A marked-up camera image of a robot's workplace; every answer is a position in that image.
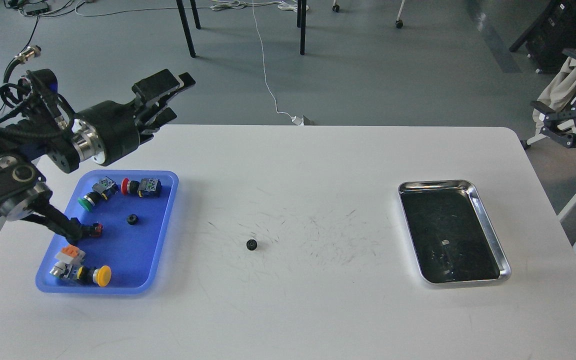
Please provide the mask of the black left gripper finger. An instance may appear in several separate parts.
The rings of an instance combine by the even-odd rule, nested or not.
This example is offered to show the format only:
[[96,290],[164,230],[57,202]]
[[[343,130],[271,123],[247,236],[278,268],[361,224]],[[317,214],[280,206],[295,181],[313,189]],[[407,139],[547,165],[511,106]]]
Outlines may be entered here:
[[139,145],[151,141],[154,135],[164,125],[178,118],[173,109],[169,107],[140,107],[138,109]]
[[169,69],[163,69],[138,80],[131,87],[135,94],[135,112],[162,111],[171,99],[196,84],[196,80],[188,72],[175,75]]

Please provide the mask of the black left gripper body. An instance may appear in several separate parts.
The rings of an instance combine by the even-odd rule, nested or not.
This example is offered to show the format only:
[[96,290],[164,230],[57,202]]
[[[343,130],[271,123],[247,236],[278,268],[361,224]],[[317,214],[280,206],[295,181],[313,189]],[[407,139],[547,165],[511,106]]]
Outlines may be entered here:
[[76,112],[71,143],[80,161],[92,158],[96,164],[109,166],[135,151],[140,145],[135,111],[133,101],[106,100]]

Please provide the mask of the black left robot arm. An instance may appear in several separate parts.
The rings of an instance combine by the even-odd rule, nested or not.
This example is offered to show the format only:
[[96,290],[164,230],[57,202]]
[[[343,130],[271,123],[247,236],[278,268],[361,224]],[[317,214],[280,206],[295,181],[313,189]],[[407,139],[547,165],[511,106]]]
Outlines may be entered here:
[[163,69],[133,84],[130,102],[106,100],[77,112],[58,92],[50,69],[27,71],[17,82],[10,81],[16,66],[40,54],[38,45],[20,51],[0,85],[0,98],[10,109],[0,117],[0,218],[45,226],[76,245],[80,239],[100,237],[103,226],[82,224],[52,206],[53,192],[34,161],[46,155],[67,174],[89,159],[110,166],[174,120],[169,101],[196,82],[187,72],[174,75]]

